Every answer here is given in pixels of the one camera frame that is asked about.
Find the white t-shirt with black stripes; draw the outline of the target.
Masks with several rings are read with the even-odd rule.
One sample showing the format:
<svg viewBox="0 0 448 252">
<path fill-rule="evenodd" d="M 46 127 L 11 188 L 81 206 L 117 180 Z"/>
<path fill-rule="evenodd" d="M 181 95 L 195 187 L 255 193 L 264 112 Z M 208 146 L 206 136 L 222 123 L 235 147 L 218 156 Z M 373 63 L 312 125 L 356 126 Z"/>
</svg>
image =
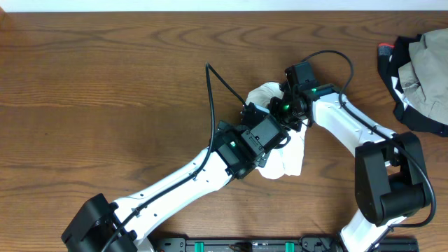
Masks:
<svg viewBox="0 0 448 252">
<path fill-rule="evenodd" d="M 254 103 L 267 108 L 273 97 L 282 98 L 284 93 L 280 91 L 280 84 L 267 82 L 250 91 L 246 98 L 246 104 Z M 281 149 L 270 152 L 264 167 L 257 167 L 261 176 L 266 179 L 279 179 L 283 175 L 299 176 L 302 171 L 302 163 L 305 156 L 305 134 L 307 128 L 302 126 L 299 132 L 291 130 L 291 140 Z"/>
</svg>

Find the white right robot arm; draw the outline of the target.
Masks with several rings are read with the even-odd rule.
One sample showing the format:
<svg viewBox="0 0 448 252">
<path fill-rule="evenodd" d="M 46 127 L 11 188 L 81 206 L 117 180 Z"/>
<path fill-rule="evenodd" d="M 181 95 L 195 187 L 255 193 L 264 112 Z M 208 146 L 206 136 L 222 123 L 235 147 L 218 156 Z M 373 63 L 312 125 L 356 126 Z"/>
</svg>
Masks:
<svg viewBox="0 0 448 252">
<path fill-rule="evenodd" d="M 304 132 L 312 125 L 327 129 L 355 158 L 355 198 L 358 205 L 350 223 L 339 233 L 344 251 L 374 251 L 386 235 L 406 228 L 403 221 L 430 207 L 429 224 L 436 209 L 435 192 L 428 179 L 418 137 L 378 125 L 359 111 L 343 91 L 320 85 L 310 63 L 303 60 L 285 70 L 282 98 L 268 106 L 286 129 Z"/>
</svg>

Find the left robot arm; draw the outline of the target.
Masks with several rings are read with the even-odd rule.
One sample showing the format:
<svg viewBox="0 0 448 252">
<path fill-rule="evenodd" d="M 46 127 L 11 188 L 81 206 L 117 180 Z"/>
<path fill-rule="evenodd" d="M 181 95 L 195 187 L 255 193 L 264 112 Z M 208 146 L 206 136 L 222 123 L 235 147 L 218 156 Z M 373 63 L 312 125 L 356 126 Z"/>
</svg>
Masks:
<svg viewBox="0 0 448 252">
<path fill-rule="evenodd" d="M 278 115 L 255 104 L 240 124 L 219 122 L 207 148 L 152 186 L 108 202 L 86 201 L 62 233 L 68 251 L 153 251 L 148 236 L 190 203 L 263 167 L 271 150 L 289 141 Z"/>
</svg>

